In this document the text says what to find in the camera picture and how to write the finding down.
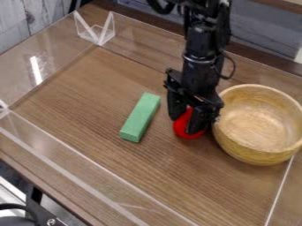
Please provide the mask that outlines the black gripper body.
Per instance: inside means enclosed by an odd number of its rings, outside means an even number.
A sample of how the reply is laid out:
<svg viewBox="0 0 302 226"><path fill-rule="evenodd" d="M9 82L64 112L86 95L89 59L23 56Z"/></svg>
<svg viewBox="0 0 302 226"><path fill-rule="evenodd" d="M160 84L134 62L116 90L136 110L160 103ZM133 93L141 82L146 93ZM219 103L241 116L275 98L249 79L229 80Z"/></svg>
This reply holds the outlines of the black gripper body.
<svg viewBox="0 0 302 226"><path fill-rule="evenodd" d="M223 63L223 55L200 60L184 56L182 71L165 70L164 87L181 95L185 106L211 105L215 112L223 108L224 103L216 93Z"/></svg>

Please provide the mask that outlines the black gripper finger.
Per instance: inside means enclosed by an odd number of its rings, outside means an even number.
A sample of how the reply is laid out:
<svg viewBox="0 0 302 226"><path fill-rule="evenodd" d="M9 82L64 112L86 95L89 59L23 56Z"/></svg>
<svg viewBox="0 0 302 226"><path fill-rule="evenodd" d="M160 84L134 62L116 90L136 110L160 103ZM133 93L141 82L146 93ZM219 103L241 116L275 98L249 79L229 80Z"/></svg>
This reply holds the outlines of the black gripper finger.
<svg viewBox="0 0 302 226"><path fill-rule="evenodd" d="M185 102L178 93L166 91L166 112L172 121L174 121L185 113Z"/></svg>
<svg viewBox="0 0 302 226"><path fill-rule="evenodd" d="M185 133L189 135L201 132L216 119L215 108L211 105L189 107Z"/></svg>

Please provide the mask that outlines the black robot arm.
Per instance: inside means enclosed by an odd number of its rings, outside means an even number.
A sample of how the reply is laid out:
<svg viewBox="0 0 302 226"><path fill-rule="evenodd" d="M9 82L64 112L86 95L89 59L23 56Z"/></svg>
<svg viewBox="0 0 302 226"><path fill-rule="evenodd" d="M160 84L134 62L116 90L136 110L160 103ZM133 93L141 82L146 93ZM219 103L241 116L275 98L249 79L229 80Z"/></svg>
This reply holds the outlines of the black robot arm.
<svg viewBox="0 0 302 226"><path fill-rule="evenodd" d="M182 67L165 70L166 112L174 135L193 139L205 133L219 117L224 103L216 93L228 59L229 11L232 0L145 0L152 10L166 15L172 11L184 19L185 48Z"/></svg>

